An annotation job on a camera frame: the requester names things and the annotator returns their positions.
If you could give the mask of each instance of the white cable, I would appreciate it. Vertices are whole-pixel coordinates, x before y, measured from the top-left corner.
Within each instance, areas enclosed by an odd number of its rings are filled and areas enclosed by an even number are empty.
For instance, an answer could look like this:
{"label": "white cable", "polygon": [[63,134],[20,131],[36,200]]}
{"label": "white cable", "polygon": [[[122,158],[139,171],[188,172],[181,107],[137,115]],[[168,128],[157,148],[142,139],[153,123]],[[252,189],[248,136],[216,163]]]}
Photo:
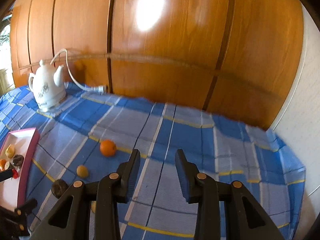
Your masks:
{"label": "white cable", "polygon": [[317,190],[318,188],[320,188],[320,185],[319,185],[318,187],[316,187],[316,189],[315,189],[314,191],[312,191],[312,192],[308,195],[308,197],[310,197],[311,194],[313,194],[314,192],[316,192],[316,190]]}
{"label": "white cable", "polygon": [[54,60],[57,58],[57,56],[59,56],[62,52],[65,52],[66,53],[66,63],[67,63],[67,68],[68,68],[68,72],[69,72],[69,75],[71,77],[71,79],[73,80],[73,82],[79,87],[81,88],[82,90],[84,91],[88,91],[88,92],[98,92],[98,93],[105,93],[107,88],[106,86],[98,86],[98,87],[84,87],[83,85],[81,85],[74,77],[73,75],[71,74],[71,71],[70,71],[70,68],[69,68],[69,64],[68,64],[68,51],[66,49],[61,49],[57,52],[56,55],[54,55],[53,59],[51,60],[50,62],[50,65],[52,65],[52,63],[54,62]]}

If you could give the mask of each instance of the power cord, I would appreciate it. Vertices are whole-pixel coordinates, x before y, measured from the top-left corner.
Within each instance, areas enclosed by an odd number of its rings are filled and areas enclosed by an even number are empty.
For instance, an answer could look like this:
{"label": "power cord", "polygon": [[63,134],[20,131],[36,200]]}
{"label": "power cord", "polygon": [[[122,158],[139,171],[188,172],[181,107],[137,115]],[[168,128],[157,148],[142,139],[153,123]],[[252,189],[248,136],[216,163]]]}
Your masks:
{"label": "power cord", "polygon": [[84,87],[83,85],[81,85],[71,74],[70,68],[69,68],[69,64],[68,64],[68,51],[66,49],[61,49],[57,52],[56,55],[54,55],[53,59],[50,62],[50,65],[52,65],[52,63],[54,62],[54,60],[57,58],[57,56],[59,56],[62,52],[66,53],[66,63],[67,63],[67,68],[68,68],[68,72],[69,75],[71,77],[71,79],[73,80],[73,82],[82,90],[87,91],[87,92],[97,92],[100,94],[104,94],[107,92],[107,86],[101,85],[101,86],[97,86],[97,87]]}

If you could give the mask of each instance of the kettle spout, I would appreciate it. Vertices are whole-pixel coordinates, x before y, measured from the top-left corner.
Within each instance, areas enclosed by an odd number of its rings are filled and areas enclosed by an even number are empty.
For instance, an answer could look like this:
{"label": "kettle spout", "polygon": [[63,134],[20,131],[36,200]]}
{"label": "kettle spout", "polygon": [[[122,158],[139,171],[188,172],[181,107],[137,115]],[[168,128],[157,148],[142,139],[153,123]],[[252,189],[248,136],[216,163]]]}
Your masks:
{"label": "kettle spout", "polygon": [[63,78],[62,78],[62,68],[64,65],[61,65],[57,68],[56,72],[53,74],[53,81],[56,84],[57,87],[60,87],[63,84]]}

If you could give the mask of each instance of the orange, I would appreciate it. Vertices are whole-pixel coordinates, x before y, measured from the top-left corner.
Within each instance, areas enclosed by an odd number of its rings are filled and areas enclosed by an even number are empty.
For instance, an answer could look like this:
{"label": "orange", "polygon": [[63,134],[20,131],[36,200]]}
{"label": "orange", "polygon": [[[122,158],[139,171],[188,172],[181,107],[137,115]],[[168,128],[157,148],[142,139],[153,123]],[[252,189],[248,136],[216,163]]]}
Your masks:
{"label": "orange", "polygon": [[0,171],[4,171],[4,166],[6,162],[7,161],[5,159],[0,159]]}
{"label": "orange", "polygon": [[104,140],[100,143],[100,152],[106,157],[115,155],[116,150],[117,147],[113,141]]}

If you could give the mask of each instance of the white stripe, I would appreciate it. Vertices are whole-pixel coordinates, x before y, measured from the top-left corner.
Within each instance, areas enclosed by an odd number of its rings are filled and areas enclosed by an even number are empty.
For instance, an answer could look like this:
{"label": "white stripe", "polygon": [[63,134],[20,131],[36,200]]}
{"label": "white stripe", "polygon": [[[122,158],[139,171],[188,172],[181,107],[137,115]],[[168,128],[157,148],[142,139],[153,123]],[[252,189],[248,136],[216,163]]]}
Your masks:
{"label": "white stripe", "polygon": [[[75,153],[72,155],[72,157],[70,158],[70,160],[68,161],[68,163],[66,164],[66,167],[63,168],[63,170],[61,171],[61,173],[58,176],[58,179],[61,179],[63,174],[65,173],[65,171],[67,170],[67,168],[69,167],[69,165],[71,164],[71,162],[74,160],[74,158],[77,156],[77,154],[79,153],[79,151],[81,150],[81,148],[83,147],[84,143],[87,141],[88,137],[85,137],[83,142],[79,145],[79,147],[76,149]],[[37,213],[37,217],[40,217],[40,214],[44,208],[44,206],[46,205],[49,197],[51,196],[51,190],[48,192],[47,196],[45,197],[44,201],[42,202],[40,209]],[[35,218],[30,226],[30,229],[33,231],[35,225],[37,222],[37,218]]]}
{"label": "white stripe", "polygon": [[[24,126],[25,124],[26,124],[26,122],[28,122],[29,121],[29,119],[35,114],[36,112],[34,111],[34,110],[32,110],[32,109],[26,109],[26,111],[21,115],[21,116],[19,116],[18,117],[18,119],[16,119],[16,120],[14,120],[20,127],[22,127],[22,126]],[[27,120],[25,120],[25,122],[23,122],[23,123],[19,123],[20,121],[22,121],[24,118],[28,118]]]}
{"label": "white stripe", "polygon": [[257,157],[257,152],[256,152],[256,148],[254,146],[254,143],[251,143],[251,147],[252,147],[252,152],[253,152],[253,158],[254,161],[258,167],[258,177],[259,177],[259,181],[261,181],[261,169],[260,169],[260,165],[259,165],[259,161],[258,161],[258,157]]}
{"label": "white stripe", "polygon": [[81,148],[83,147],[83,145],[85,144],[85,142],[87,141],[88,137],[86,136],[84,138],[84,140],[82,141],[82,143],[79,145],[79,147],[76,149],[75,153],[71,156],[70,160],[67,162],[66,166],[63,167],[63,170],[61,171],[61,173],[58,176],[58,179],[61,179],[63,174],[65,173],[65,171],[67,170],[67,168],[70,166],[70,164],[72,163],[72,161],[75,159],[75,157],[78,155],[78,153],[80,152]]}
{"label": "white stripe", "polygon": [[[283,152],[282,152],[282,149],[279,149],[279,150],[278,150],[278,153],[279,153],[280,162],[281,162],[281,169],[282,169],[282,172],[283,172],[283,174],[284,174],[284,170],[283,170],[283,168],[284,168],[285,166],[284,166],[284,160],[283,160]],[[283,175],[283,178],[284,178],[284,182],[285,182],[285,184],[287,185],[288,181],[287,181],[287,176],[286,176],[285,174]]]}
{"label": "white stripe", "polygon": [[228,153],[229,153],[229,160],[230,160],[230,171],[232,171],[232,157],[231,157],[230,145],[228,145]]}
{"label": "white stripe", "polygon": [[142,236],[142,239],[141,240],[143,240],[144,239],[144,236],[146,235],[146,230],[144,230],[144,232],[143,232],[143,236]]}
{"label": "white stripe", "polygon": [[68,147],[68,145],[70,144],[70,142],[73,141],[73,138],[76,136],[76,132],[74,134],[74,136],[70,139],[69,143],[60,151],[60,154],[58,155],[58,157],[54,160],[54,162],[52,163],[52,165],[50,166],[50,168],[48,169],[47,173],[49,173],[50,169],[53,167],[53,165],[57,162],[57,159],[61,156],[61,154],[64,153],[64,150]]}
{"label": "white stripe", "polygon": [[66,117],[67,114],[69,114],[73,109],[76,108],[76,106],[78,106],[81,103],[80,99],[78,98],[77,101],[74,102],[74,105],[72,107],[70,107],[70,109],[64,114],[64,116],[62,117],[62,120]]}
{"label": "white stripe", "polygon": [[[163,117],[164,117],[164,114],[165,114],[165,111],[167,109],[167,104],[164,105],[164,108],[163,108],[163,111],[162,111],[162,114],[161,114],[161,117],[160,117],[160,120],[159,120],[159,123],[158,123],[158,126],[157,126],[157,129],[156,129],[156,133],[155,135],[153,136],[153,139],[152,139],[152,142],[151,142],[151,145],[150,145],[150,148],[149,148],[149,151],[148,151],[148,155],[147,155],[147,158],[144,162],[144,165],[143,165],[143,168],[142,168],[142,171],[141,171],[141,175],[139,177],[139,180],[138,180],[138,183],[137,183],[137,186],[136,186],[136,189],[133,193],[133,196],[132,196],[132,199],[137,199],[138,197],[138,193],[140,191],[140,188],[141,188],[141,185],[142,185],[142,181],[143,181],[143,177],[146,173],[146,170],[147,170],[147,166],[149,164],[149,160],[152,154],[152,151],[153,151],[153,147],[155,146],[155,143],[156,143],[156,139],[157,139],[157,136],[159,134],[159,131],[160,131],[160,127],[161,127],[161,124],[162,124],[162,121],[163,121]],[[131,213],[132,213],[132,210],[133,210],[133,207],[134,207],[134,203],[133,201],[130,202],[130,205],[128,207],[128,210],[127,210],[127,213],[125,214],[125,217],[124,217],[124,220],[125,221],[129,221],[130,219],[130,216],[131,216]]]}
{"label": "white stripe", "polygon": [[52,120],[52,119],[47,118],[47,121],[40,125],[38,131],[40,131],[40,130],[42,129],[42,126],[44,126],[44,127],[43,127],[43,130],[42,130],[42,131],[44,131],[44,129],[47,127],[49,121],[51,121],[51,120]]}
{"label": "white stripe", "polygon": [[[39,211],[38,211],[38,213],[37,213],[37,215],[36,215],[37,217],[39,217],[40,213],[42,212],[42,210],[43,210],[43,208],[44,208],[45,204],[47,203],[47,201],[48,201],[48,199],[49,199],[50,196],[51,196],[51,190],[48,192],[47,196],[45,197],[44,201],[42,202],[42,204],[41,204],[41,206],[40,206],[40,208],[39,208]],[[30,226],[30,230],[31,230],[31,231],[34,230],[34,227],[36,226],[37,221],[38,221],[38,219],[35,218],[35,219],[33,220],[33,222],[31,223],[31,226]]]}
{"label": "white stripe", "polygon": [[165,156],[164,156],[164,162],[167,158],[167,155],[168,155],[168,150],[169,150],[169,145],[170,145],[170,141],[171,141],[171,135],[172,135],[172,130],[173,130],[173,124],[174,124],[174,121],[172,121],[172,126],[171,126],[171,130],[170,130],[170,135],[169,135],[169,142],[168,142],[168,147],[167,147],[167,151],[165,152]]}
{"label": "white stripe", "polygon": [[4,114],[8,114],[10,113],[10,111],[15,107],[16,105],[14,103],[11,103],[10,101],[8,101],[8,104],[5,106],[5,108],[2,110],[2,112]]}
{"label": "white stripe", "polygon": [[101,123],[101,121],[102,121],[103,119],[105,119],[105,117],[110,113],[110,111],[112,110],[112,108],[113,108],[116,104],[118,104],[118,102],[120,101],[121,98],[122,98],[122,97],[119,97],[119,98],[117,99],[117,101],[114,103],[114,105],[112,105],[112,106],[108,109],[108,111],[106,111],[106,113],[97,121],[97,123],[91,128],[91,131],[89,132],[89,135],[91,135],[91,134],[93,133],[94,129],[98,126],[98,124]]}
{"label": "white stripe", "polygon": [[218,138],[217,138],[217,131],[215,126],[213,129],[213,146],[214,146],[214,168],[216,173],[219,172],[219,163],[218,163]]}
{"label": "white stripe", "polygon": [[106,132],[106,130],[115,122],[115,120],[118,118],[118,116],[122,113],[124,107],[121,108],[121,110],[118,112],[118,114],[116,115],[116,117],[108,124],[107,128],[105,128],[105,130],[103,131],[101,138],[103,138],[104,133]]}
{"label": "white stripe", "polygon": [[263,207],[262,182],[259,182],[259,191],[260,191],[260,206]]}
{"label": "white stripe", "polygon": [[266,164],[264,162],[264,158],[263,158],[263,154],[261,152],[261,149],[258,147],[258,150],[259,150],[259,154],[260,154],[260,158],[261,158],[261,161],[262,161],[262,165],[263,165],[263,169],[264,169],[264,175],[266,176],[266,178],[268,179],[268,173],[267,173],[267,167],[266,167]]}

